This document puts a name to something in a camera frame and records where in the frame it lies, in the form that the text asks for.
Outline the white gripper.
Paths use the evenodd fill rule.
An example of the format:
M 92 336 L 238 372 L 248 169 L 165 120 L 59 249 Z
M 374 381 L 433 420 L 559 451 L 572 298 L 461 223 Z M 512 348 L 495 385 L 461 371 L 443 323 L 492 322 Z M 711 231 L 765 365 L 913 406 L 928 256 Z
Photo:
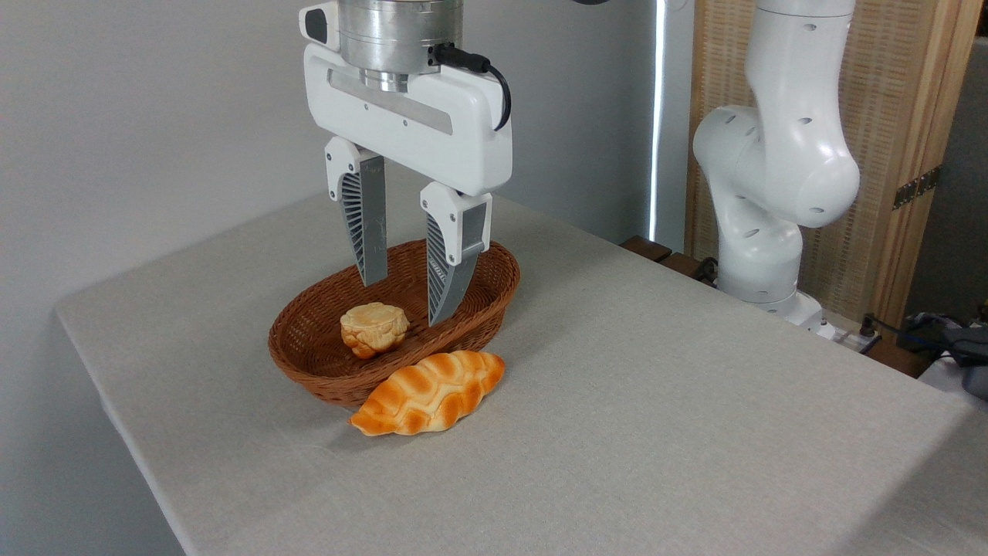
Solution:
M 462 19 L 461 2 L 324 2 L 299 14 L 308 107 L 338 136 L 325 147 L 328 192 L 367 287 L 387 276 L 382 156 L 434 180 L 420 194 L 431 327 L 465 299 L 490 247 L 488 192 L 513 169 L 501 84 L 448 63 Z

